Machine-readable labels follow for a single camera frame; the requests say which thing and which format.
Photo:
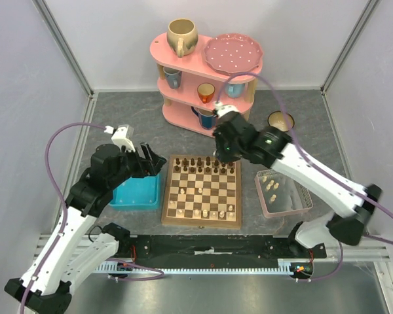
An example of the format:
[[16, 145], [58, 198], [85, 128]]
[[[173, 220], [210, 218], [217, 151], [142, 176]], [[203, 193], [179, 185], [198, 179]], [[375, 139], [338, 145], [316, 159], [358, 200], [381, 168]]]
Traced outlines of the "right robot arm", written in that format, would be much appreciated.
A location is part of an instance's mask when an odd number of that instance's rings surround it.
[[233, 106], [214, 111], [215, 157], [222, 163], [241, 158], [260, 164], [298, 182], [331, 207], [331, 212], [309, 222], [299, 222], [287, 240], [287, 250], [302, 257], [327, 239], [357, 246], [373, 215], [382, 190], [356, 184], [314, 158], [304, 159], [293, 139], [273, 126], [255, 129]]

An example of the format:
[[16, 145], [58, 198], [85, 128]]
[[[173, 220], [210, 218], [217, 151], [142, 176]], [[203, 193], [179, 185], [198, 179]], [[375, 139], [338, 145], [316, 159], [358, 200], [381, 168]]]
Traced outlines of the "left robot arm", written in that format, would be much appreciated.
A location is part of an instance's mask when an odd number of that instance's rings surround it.
[[114, 144], [100, 145], [90, 166], [75, 183], [63, 213], [40, 255], [21, 278], [10, 279], [5, 292], [20, 302], [19, 311], [64, 313], [75, 291], [105, 260], [130, 252], [130, 232], [115, 223], [107, 225], [98, 238], [77, 258], [72, 258], [88, 229], [113, 199], [113, 191], [130, 178], [158, 175], [166, 158], [147, 143], [143, 154]]

